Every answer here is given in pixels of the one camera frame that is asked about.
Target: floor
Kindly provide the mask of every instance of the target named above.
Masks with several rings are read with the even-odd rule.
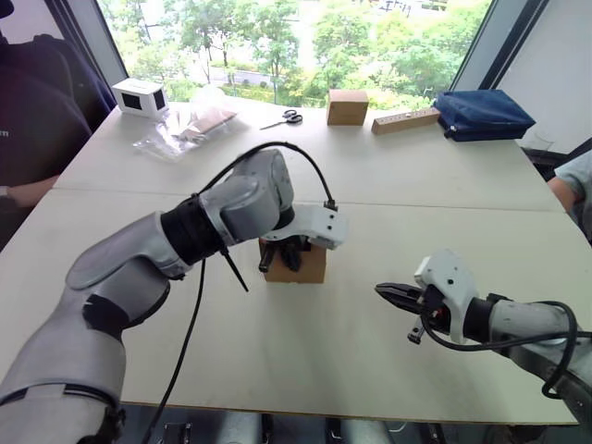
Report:
[[[125,406],[128,420],[124,435],[118,441],[119,444],[138,444],[141,442],[145,428],[147,427],[155,408],[146,406]],[[221,444],[218,429],[224,418],[224,412],[206,411],[198,409],[166,408],[156,427],[151,444],[159,443],[162,437],[164,424],[166,423],[191,423],[191,444]],[[322,417],[274,414],[274,434],[270,444],[326,444],[325,419]],[[402,423],[386,422],[389,430],[398,430]],[[442,425],[446,443],[448,444],[506,444],[510,441],[490,425]],[[232,440],[232,444],[246,444]],[[351,444],[371,444],[376,442],[371,438],[361,438]],[[408,423],[402,431],[391,432],[389,442],[391,444],[422,444],[418,431],[418,424]],[[535,440],[516,441],[520,443],[533,442],[538,444],[587,444],[590,436],[581,426],[553,426],[547,428],[543,434]]]

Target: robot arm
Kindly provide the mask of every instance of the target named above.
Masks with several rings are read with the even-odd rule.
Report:
[[[471,273],[448,250],[425,258],[415,272],[415,281],[420,288],[387,282],[378,284],[376,291],[398,308],[420,315],[408,336],[416,344],[421,342],[426,327],[450,335],[455,344],[460,344],[456,347],[450,344],[455,350],[463,350],[466,339],[490,344],[537,335],[552,336],[569,329],[567,314],[557,306],[519,303],[492,293],[486,300],[479,299]],[[447,345],[442,339],[439,342]],[[559,338],[495,351],[547,381],[560,364],[566,346],[567,339]],[[566,371],[552,388],[573,416],[592,433],[590,335],[578,338]]]
[[[71,267],[62,298],[0,385],[0,441],[107,443],[117,438],[122,330],[164,303],[171,279],[228,246],[294,220],[283,156],[262,151],[228,179],[100,241]],[[303,235],[304,232],[292,233]],[[343,239],[334,239],[337,246]]]

